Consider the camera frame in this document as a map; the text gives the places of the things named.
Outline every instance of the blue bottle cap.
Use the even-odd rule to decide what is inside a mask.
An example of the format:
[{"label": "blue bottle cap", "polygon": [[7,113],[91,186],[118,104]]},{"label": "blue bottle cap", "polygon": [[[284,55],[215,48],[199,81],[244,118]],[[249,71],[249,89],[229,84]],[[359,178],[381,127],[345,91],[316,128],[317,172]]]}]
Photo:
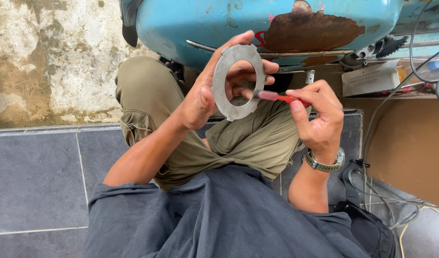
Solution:
[{"label": "blue bottle cap", "polygon": [[427,64],[429,70],[435,70],[439,68],[439,60],[428,62]]}]

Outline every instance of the stained concrete wall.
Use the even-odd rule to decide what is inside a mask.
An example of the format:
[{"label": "stained concrete wall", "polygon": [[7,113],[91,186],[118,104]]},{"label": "stained concrete wall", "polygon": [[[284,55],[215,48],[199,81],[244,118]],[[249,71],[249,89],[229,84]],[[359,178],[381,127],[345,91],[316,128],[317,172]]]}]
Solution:
[{"label": "stained concrete wall", "polygon": [[0,128],[116,122],[118,0],[0,0]]}]

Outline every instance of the plastic bottle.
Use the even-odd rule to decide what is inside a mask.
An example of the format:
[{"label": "plastic bottle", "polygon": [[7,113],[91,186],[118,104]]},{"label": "plastic bottle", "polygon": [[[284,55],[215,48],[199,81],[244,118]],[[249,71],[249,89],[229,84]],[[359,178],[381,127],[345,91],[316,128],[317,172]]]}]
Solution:
[{"label": "plastic bottle", "polygon": [[[397,65],[396,70],[398,71],[398,77],[400,79],[400,82],[402,82],[410,73],[412,73],[411,64],[402,64]],[[424,79],[427,80],[437,80],[438,75],[437,73],[439,71],[439,60],[428,62],[425,66],[420,68],[417,73]],[[419,83],[421,82],[415,75],[413,75],[407,82],[406,85]]]}]

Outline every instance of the olive cargo pants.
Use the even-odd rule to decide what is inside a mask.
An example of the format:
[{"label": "olive cargo pants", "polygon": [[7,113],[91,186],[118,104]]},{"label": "olive cargo pants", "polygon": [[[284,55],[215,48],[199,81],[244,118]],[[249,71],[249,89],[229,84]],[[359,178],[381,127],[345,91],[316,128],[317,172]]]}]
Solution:
[{"label": "olive cargo pants", "polygon": [[[116,85],[116,99],[124,109],[120,124],[129,146],[156,130],[187,91],[165,64],[145,56],[123,62]],[[273,180],[291,162],[299,140],[289,105],[264,100],[245,118],[217,123],[206,137],[213,152],[195,131],[188,132],[154,177],[163,190],[179,187],[202,171],[232,162],[255,168]]]}]

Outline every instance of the wristwatch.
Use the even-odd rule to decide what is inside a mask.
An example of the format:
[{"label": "wristwatch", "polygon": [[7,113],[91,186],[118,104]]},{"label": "wristwatch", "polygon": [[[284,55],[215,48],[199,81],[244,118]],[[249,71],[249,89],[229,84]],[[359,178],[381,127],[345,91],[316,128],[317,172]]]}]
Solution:
[{"label": "wristwatch", "polygon": [[333,172],[342,167],[344,164],[344,150],[342,147],[339,147],[339,151],[337,152],[336,163],[333,165],[325,165],[317,162],[312,155],[312,151],[310,149],[303,155],[303,161],[306,161],[310,167],[323,171],[323,172]]}]

